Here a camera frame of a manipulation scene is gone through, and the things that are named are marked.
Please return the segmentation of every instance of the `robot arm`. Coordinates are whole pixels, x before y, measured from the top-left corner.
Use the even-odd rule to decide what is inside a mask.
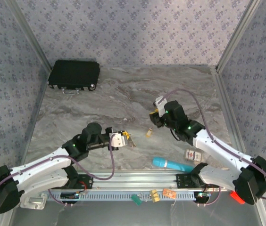
[[[162,98],[158,97],[153,103],[156,110],[150,113],[151,121],[158,128],[163,126],[169,128],[178,136],[179,140],[203,150],[229,168],[229,170],[216,169],[206,163],[200,163],[190,175],[195,187],[205,184],[218,185],[234,190],[246,203],[255,204],[257,199],[266,192],[266,177],[243,160],[252,162],[266,173],[265,159],[260,156],[254,159],[243,154],[215,136],[212,140],[202,124],[188,119],[177,101],[168,102],[166,99],[161,101]],[[236,156],[226,152],[220,145]]]
[[[111,146],[112,151],[127,145],[125,131],[114,132],[90,123],[81,134],[67,141],[56,151],[22,166],[0,167],[0,213],[9,211],[31,194],[76,183],[73,162],[86,158],[90,150]]]

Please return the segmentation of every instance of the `patterned wallpaper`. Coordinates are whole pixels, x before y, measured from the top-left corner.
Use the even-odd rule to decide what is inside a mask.
[[[17,0],[53,66],[216,65],[249,0]]]
[[[266,159],[266,0],[262,0],[222,77],[247,150]]]
[[[46,74],[0,0],[0,166],[20,163]]]

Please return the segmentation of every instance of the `gray marble surface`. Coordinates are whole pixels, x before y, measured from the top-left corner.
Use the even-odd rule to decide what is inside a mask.
[[[211,131],[230,144],[208,67],[101,68],[93,92],[81,91],[77,96],[68,96],[61,90],[47,88],[25,162],[51,153],[94,121],[103,130],[111,126],[117,130],[126,129],[137,145],[114,152],[118,170],[156,169],[151,165],[154,156],[185,162],[186,149],[193,148],[176,141],[169,129],[153,128],[151,137],[146,138],[148,129],[153,127],[149,119],[149,113],[154,110],[152,103],[158,96],[175,88],[189,89],[197,95]],[[202,122],[191,96],[182,92],[172,95],[169,100],[177,100],[191,119]],[[203,161],[221,166],[205,153]],[[91,151],[89,157],[80,163],[87,170],[111,168],[106,148]]]

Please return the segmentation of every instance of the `blue marker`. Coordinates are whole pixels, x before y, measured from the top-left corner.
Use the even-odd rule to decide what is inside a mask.
[[[190,165],[186,165],[186,164],[182,164],[182,163],[178,163],[174,161],[168,161],[160,157],[154,157],[152,160],[152,164],[154,166],[170,168],[174,170],[180,170],[180,171],[187,172],[187,173],[190,173],[194,168],[193,166],[190,166]]]

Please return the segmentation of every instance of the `black case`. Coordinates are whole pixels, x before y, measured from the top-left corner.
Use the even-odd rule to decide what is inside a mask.
[[[48,79],[52,89],[93,91],[100,74],[97,62],[57,60]]]

